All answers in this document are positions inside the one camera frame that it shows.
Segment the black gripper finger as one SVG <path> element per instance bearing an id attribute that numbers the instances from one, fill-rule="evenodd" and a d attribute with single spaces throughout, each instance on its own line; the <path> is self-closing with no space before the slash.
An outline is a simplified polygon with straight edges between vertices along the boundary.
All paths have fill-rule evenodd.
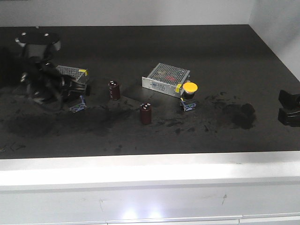
<path id="1" fill-rule="evenodd" d="M 291 127 L 299 127 L 300 126 L 300 110 L 288 110 L 284 108 L 280 108 L 278 112 L 278 120 L 286 125 Z"/>
<path id="2" fill-rule="evenodd" d="M 290 94 L 285 90 L 279 92 L 278 99 L 283 107 L 299 107 L 300 106 L 300 95 Z"/>

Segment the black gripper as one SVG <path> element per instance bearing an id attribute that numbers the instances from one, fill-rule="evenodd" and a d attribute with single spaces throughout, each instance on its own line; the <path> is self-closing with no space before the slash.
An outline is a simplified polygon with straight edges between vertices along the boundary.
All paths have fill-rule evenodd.
<path id="1" fill-rule="evenodd" d="M 89 96 L 90 85 L 77 84 L 72 77 L 60 73 L 50 62 L 52 58 L 21 57 L 21 82 L 26 84 L 28 99 L 44 110 L 61 110 L 65 102 Z"/>

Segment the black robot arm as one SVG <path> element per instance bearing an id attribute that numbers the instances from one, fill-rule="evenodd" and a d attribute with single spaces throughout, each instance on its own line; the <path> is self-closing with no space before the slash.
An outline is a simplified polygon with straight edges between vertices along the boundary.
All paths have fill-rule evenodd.
<path id="1" fill-rule="evenodd" d="M 79 98 L 80 102 L 69 110 L 76 113 L 86 109 L 84 96 L 90 93 L 88 71 L 51 63 L 54 52 L 61 48 L 58 34 L 23 32 L 15 42 L 22 48 L 20 58 L 24 72 L 20 82 L 26 85 L 29 100 L 44 110 L 55 112 L 69 100 Z"/>

